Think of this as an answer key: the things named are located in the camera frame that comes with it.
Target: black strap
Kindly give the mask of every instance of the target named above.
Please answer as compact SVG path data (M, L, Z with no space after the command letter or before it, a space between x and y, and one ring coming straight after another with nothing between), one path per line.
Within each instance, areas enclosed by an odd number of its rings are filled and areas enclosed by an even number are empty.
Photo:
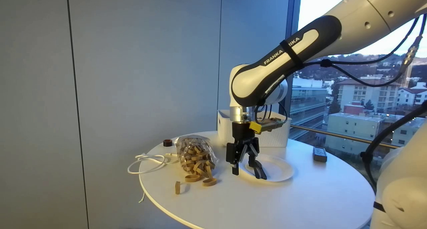
M384 210L384 207L381 203L374 202L374 208L380 211L386 212L386 210Z
M301 59L299 59L298 55L294 52L294 50L291 48L291 46L288 44L286 40L283 40L280 43L280 46L283 48L284 52L286 52L291 60L295 63L295 67L298 69L302 69L304 67L304 64Z

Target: franka emika robot arm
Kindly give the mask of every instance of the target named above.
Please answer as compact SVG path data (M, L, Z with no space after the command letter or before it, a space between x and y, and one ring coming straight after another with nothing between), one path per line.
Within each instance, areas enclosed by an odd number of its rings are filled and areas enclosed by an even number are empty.
M233 174L239 174L238 163L248 153L249 166L254 169L255 176L267 178L262 165L256 160L259 145L254 131L250 129L250 122L257 121L258 107L283 100L287 92L285 79L301 69L304 62L321 56L354 53L426 13L427 0L342 0L259 61L234 67L229 91L235 142L227 145L226 155ZM417 49L418 45L410 48L402 68L412 62ZM427 229L425 135L427 124L382 171L378 179L372 229Z

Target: white cable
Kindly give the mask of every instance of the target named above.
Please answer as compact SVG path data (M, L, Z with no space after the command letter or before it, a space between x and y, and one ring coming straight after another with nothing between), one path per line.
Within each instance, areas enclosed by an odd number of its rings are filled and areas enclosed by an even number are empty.
M165 156L176 156L176 154L166 153ZM163 167L166 164L173 164L173 163L178 162L178 160L175 160L173 162L172 161L171 162L166 162L166 157L165 156L163 156L163 155L148 155L148 154L145 154L145 153L142 153L141 155L135 156L135 158L137 160L134 161L131 165L128 166L128 173L129 174L143 174L143 173L148 173L148 172L155 171L155 170ZM158 162L160 164L157 165L157 166L155 166L154 168L149 169L149 170L137 171L137 172L134 172L134 171L130 170L131 166L135 165L138 162L142 162L142 161L145 161L145 160L155 161L155 162Z

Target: black device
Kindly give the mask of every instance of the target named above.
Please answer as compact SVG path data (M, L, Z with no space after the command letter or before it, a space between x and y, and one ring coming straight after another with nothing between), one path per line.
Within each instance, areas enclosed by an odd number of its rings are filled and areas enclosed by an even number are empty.
M328 156L326 156L326 150L323 147L313 147L313 160L316 162L326 162Z

